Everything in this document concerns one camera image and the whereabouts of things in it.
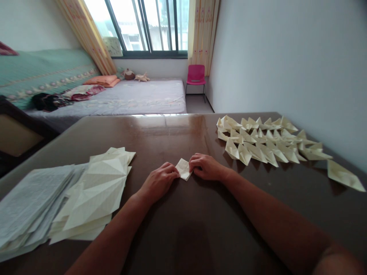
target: gray bedsheet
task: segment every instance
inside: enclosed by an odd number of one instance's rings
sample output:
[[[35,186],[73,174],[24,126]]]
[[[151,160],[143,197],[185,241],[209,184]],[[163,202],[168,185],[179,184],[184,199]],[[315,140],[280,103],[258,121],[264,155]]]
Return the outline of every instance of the gray bedsheet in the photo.
[[[182,79],[123,80],[91,100],[75,102],[51,113],[37,110],[26,113],[61,133],[84,116],[186,113],[185,90]]]

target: window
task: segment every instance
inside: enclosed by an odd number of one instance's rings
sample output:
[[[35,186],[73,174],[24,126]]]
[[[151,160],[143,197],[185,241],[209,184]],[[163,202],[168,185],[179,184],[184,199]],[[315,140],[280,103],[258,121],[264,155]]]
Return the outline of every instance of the window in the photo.
[[[85,0],[102,37],[125,57],[187,57],[190,0]]]

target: orange pillow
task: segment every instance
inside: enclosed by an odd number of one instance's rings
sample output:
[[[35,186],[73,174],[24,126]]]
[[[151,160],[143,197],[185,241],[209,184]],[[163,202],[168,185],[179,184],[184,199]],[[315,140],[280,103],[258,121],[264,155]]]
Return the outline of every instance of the orange pillow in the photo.
[[[112,87],[114,87],[117,83],[119,83],[120,82],[120,79],[119,78],[117,78],[117,79],[115,79],[115,81],[114,82],[112,82],[111,84],[109,84],[109,85],[104,85],[103,87],[105,87],[105,88],[112,88]]]
[[[83,85],[110,85],[112,82],[116,80],[117,76],[95,76],[86,82],[83,83]]]

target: windowsill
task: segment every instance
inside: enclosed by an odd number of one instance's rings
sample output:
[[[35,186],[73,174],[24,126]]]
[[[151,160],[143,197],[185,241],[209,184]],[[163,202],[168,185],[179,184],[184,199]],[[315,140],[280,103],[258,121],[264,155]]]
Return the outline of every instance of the windowsill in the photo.
[[[112,59],[187,59],[187,57],[111,57]]]

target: pink chair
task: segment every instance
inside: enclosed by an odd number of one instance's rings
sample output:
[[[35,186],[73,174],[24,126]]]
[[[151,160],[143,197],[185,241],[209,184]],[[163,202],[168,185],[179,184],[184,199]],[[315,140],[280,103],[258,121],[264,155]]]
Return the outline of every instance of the pink chair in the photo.
[[[187,74],[187,81],[186,81],[186,90],[185,94],[187,93],[187,86],[188,85],[204,85],[203,88],[203,96],[204,102],[205,100],[205,66],[204,65],[190,65],[188,66],[188,74]]]

